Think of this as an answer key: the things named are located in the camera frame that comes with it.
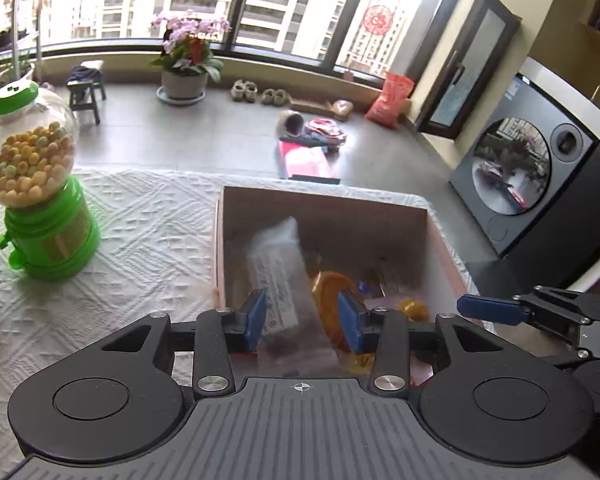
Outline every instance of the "washing machine door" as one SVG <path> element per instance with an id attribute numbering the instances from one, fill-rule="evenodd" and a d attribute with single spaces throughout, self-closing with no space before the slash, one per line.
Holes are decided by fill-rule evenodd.
<path id="1" fill-rule="evenodd" d="M 549 146 L 529 121 L 495 121 L 474 147 L 472 179 L 476 193 L 492 211 L 508 216 L 524 213 L 540 202 L 549 186 Z"/>

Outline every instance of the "faucet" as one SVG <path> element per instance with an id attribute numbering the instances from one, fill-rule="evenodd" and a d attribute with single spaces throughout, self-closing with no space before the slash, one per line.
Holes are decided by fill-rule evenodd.
<path id="1" fill-rule="evenodd" d="M 600 90 L 600 83 L 598 83 L 598 86 L 596 86 L 596 89 L 593 92 L 593 95 L 591 96 L 591 99 L 589 99 L 589 101 L 593 102 L 594 99 L 596 98 L 596 95 L 598 95 L 598 91 Z"/>

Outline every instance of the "small wooden stool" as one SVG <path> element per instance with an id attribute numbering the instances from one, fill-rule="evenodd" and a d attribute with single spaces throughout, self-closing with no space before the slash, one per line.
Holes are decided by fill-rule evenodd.
<path id="1" fill-rule="evenodd" d="M 100 70 L 100 76 L 82 81 L 69 81 L 66 84 L 66 87 L 69 89 L 69 108 L 75 112 L 80 110 L 92 110 L 96 124 L 100 124 L 100 114 L 98 113 L 98 102 L 96 101 L 94 89 L 100 89 L 100 95 L 102 96 L 103 101 L 107 98 L 102 77 L 103 64 L 104 62 L 101 59 L 82 62 L 80 66 Z"/>

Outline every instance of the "red book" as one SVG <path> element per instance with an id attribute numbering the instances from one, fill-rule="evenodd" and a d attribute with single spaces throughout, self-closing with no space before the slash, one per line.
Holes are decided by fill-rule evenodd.
<path id="1" fill-rule="evenodd" d="M 340 183 L 340 179 L 331 171 L 322 148 L 308 148 L 284 140 L 278 142 L 278 148 L 285 178 L 323 184 Z"/>

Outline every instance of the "white tablecloth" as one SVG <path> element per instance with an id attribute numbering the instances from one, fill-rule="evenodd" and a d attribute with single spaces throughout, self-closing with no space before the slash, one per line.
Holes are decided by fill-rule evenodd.
<path id="1" fill-rule="evenodd" d="M 7 420 L 9 396 L 20 382 L 152 311 L 184 321 L 212 305 L 214 211 L 222 186 L 347 196 L 430 210 L 419 196 L 346 186 L 173 171 L 83 168 L 74 173 L 102 233 L 87 266 L 65 282 L 39 282 L 12 271 L 8 251 L 0 250 L 0 478 L 22 460 Z M 2 216 L 0 208 L 0 233 Z M 450 252 L 475 292 L 461 260 Z M 190 374 L 189 362 L 176 360 L 174 378 L 184 384 Z"/>

